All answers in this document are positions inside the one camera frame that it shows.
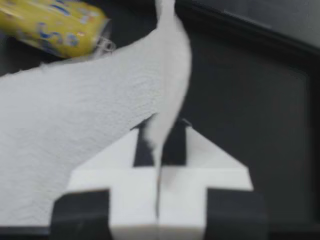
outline dark background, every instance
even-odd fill
[[[118,48],[156,27],[152,4],[91,3],[113,20],[111,39]],[[313,53],[298,48],[282,52],[270,46],[273,38],[263,39],[264,33],[259,38],[234,36],[229,32],[238,25],[224,31],[219,21],[200,19],[183,7],[177,6],[177,12],[192,47],[190,88],[181,116],[248,165],[254,187],[266,201],[272,239],[293,239],[290,232],[295,237],[308,233],[301,239],[318,239],[315,101],[320,88]],[[0,75],[59,60],[9,39],[0,53]]]

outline blurry object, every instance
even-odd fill
[[[0,0],[0,30],[50,54],[72,58],[110,36],[103,11],[74,0]]]

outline paper towel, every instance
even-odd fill
[[[0,226],[47,226],[70,172],[189,76],[189,40],[163,1],[157,28],[112,55],[0,78]]]

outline white plastic piece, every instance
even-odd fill
[[[154,167],[133,167],[139,130],[76,168],[67,193],[109,190],[109,227],[115,240],[157,239]]]
[[[248,168],[191,127],[187,165],[164,166],[159,195],[159,239],[202,240],[207,189],[252,191]]]

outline black plastic piece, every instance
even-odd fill
[[[70,193],[58,199],[49,240],[112,240],[109,191]]]
[[[163,147],[161,163],[163,166],[186,166],[188,123],[177,120]]]
[[[208,189],[204,240],[266,240],[264,201],[255,192]]]
[[[133,167],[152,167],[154,166],[154,159],[152,157],[152,148],[150,144],[144,138],[145,129],[148,120],[141,122],[135,128],[139,129],[138,139],[136,143],[135,157]]]

